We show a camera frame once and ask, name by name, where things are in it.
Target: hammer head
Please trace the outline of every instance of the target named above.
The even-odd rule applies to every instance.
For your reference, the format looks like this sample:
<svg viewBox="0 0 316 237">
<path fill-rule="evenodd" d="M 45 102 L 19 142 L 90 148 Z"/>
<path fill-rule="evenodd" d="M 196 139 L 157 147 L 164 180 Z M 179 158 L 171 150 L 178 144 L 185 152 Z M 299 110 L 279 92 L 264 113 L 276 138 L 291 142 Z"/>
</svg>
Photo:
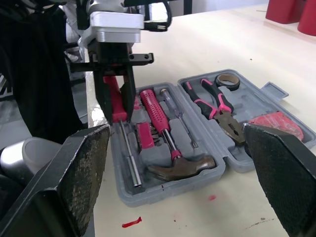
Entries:
<svg viewBox="0 0 316 237">
<path fill-rule="evenodd" d="M 190 178 L 198 175 L 202 170 L 213 169 L 216 167 L 212 156 L 204 156 L 199 161 L 188 161 L 184 157 L 177 158 L 173 162 L 173 167 L 165 168 L 159 166 L 149 166 L 150 172 L 155 174 L 158 179 L 166 182 Z"/>
</svg>

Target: white table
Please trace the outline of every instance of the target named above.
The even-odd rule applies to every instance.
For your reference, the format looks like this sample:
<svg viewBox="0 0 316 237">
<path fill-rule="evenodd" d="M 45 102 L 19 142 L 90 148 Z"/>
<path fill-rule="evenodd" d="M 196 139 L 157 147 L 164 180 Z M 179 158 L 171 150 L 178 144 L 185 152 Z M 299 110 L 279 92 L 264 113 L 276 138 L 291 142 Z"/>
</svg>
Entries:
<svg viewBox="0 0 316 237">
<path fill-rule="evenodd" d="M 297 24 L 265 19 L 267 6 L 175 17 L 167 33 L 142 32 L 135 53 L 153 52 L 155 62 L 134 67 L 136 86 L 235 69 L 262 87 L 268 81 L 290 96 L 282 105 L 316 130 L 316 38 Z M 91 73 L 87 75 L 89 125 L 104 122 L 96 108 Z M 143 221 L 129 228 L 122 223 Z M 204 189 L 152 205 L 127 207 L 118 197 L 110 145 L 103 182 L 94 207 L 97 237 L 285 237 L 255 171 L 227 168 L 222 179 Z"/>
</svg>

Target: black cloth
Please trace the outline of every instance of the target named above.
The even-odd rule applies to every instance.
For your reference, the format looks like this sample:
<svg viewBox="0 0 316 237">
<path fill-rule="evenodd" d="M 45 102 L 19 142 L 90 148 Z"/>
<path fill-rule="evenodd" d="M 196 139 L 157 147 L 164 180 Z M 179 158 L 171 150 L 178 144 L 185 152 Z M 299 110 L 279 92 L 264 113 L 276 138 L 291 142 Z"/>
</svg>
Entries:
<svg viewBox="0 0 316 237">
<path fill-rule="evenodd" d="M 51 14 L 34 13 L 28 21 L 0 17 L 0 72 L 11 82 L 32 136 L 63 143 L 82 129 L 63 55 L 64 39 Z"/>
</svg>

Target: gray tool case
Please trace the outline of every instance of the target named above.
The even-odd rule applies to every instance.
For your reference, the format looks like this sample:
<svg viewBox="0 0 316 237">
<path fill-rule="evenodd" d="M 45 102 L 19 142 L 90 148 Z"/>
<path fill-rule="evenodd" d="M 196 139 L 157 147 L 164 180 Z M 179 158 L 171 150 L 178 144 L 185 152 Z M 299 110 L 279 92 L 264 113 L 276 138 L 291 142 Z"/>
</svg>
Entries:
<svg viewBox="0 0 316 237">
<path fill-rule="evenodd" d="M 148 172 L 147 167 L 148 165 L 172 166 L 170 150 L 163 139 L 159 138 L 157 146 L 144 149 L 141 152 L 139 151 L 135 125 L 146 121 L 151 123 L 151 120 L 144 107 L 143 110 L 135 110 L 131 123 L 124 123 L 124 126 L 131 145 L 132 154 L 141 175 L 143 183 L 141 187 L 133 187 L 126 158 L 128 154 L 127 147 L 119 124 L 114 123 L 111 128 L 111 149 L 118 195 L 127 206 L 135 207 L 150 204 L 167 197 L 204 187 L 221 178 L 225 171 L 225 163 L 237 172 L 254 170 L 254 163 L 244 148 L 236 147 L 234 141 L 223 132 L 216 120 L 206 119 L 201 114 L 200 108 L 190 99 L 181 86 L 182 83 L 189 81 L 201 99 L 216 105 L 213 97 L 201 86 L 200 81 L 203 78 L 214 81 L 220 74 L 233 74 L 240 79 L 240 87 L 235 91 L 230 91 L 224 86 L 219 87 L 227 100 L 233 105 L 233 115 L 238 122 L 247 122 L 257 116 L 280 111 L 302 129 L 304 134 L 302 142 L 308 148 L 316 144 L 316 134 L 279 105 L 279 101 L 288 96 L 288 94 L 270 82 L 259 89 L 238 72 L 223 70 L 181 79 L 178 81 L 178 86 L 170 83 L 160 83 L 141 87 L 137 89 L 137 96 L 145 89 L 152 89 L 155 92 L 160 106 L 169 119 L 172 138 L 182 155 L 188 160 L 199 160 L 202 155 L 211 155 L 214 157 L 216 167 L 214 169 L 203 170 L 199 175 L 194 177 L 178 181 L 165 182 L 156 179 L 153 174 Z M 191 140 L 181 122 L 164 102 L 163 97 L 160 95 L 162 89 L 167 89 L 177 104 L 182 113 L 182 119 L 198 144 L 198 148 L 192 147 Z"/>
</svg>

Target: pliers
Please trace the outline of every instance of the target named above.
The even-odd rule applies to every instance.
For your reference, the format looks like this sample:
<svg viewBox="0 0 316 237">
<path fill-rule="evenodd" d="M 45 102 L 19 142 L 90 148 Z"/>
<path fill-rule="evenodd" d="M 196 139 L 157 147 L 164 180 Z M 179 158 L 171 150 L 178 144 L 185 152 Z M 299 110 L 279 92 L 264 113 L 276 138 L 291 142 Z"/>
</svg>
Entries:
<svg viewBox="0 0 316 237">
<path fill-rule="evenodd" d="M 228 102 L 215 84 L 207 79 L 202 79 L 201 85 L 215 98 L 218 108 L 200 99 L 188 81 L 184 82 L 182 87 L 188 93 L 191 100 L 201 108 L 202 114 L 208 120 L 215 119 L 225 134 L 232 138 L 237 145 L 242 145 L 245 142 L 245 138 L 242 133 L 241 125 L 232 116 L 234 107 Z"/>
</svg>

